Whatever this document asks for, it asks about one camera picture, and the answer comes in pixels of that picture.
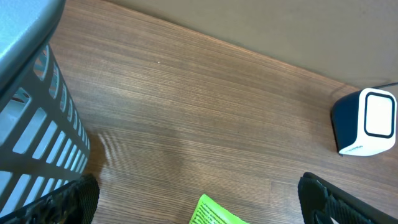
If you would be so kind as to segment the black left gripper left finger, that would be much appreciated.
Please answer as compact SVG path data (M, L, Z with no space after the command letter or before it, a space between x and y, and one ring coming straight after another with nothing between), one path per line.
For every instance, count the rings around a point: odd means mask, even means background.
M15 224L90 224L98 206L99 184L85 174L1 218Z

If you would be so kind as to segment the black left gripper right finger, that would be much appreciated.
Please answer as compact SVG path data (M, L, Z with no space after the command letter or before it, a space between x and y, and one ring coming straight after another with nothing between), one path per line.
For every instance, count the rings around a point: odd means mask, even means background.
M319 176L306 172L298 183L305 224L397 224L397 219L364 203Z

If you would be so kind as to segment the grey plastic shopping basket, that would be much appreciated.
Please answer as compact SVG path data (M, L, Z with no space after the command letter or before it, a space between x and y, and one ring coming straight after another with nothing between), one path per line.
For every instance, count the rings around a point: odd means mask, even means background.
M1 215L78 179L90 140L50 39L61 0L1 2Z

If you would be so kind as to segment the green snack bag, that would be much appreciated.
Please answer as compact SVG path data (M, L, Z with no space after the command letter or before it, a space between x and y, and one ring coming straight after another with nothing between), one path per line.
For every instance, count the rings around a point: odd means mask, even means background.
M195 207L189 224L248 224L203 194Z

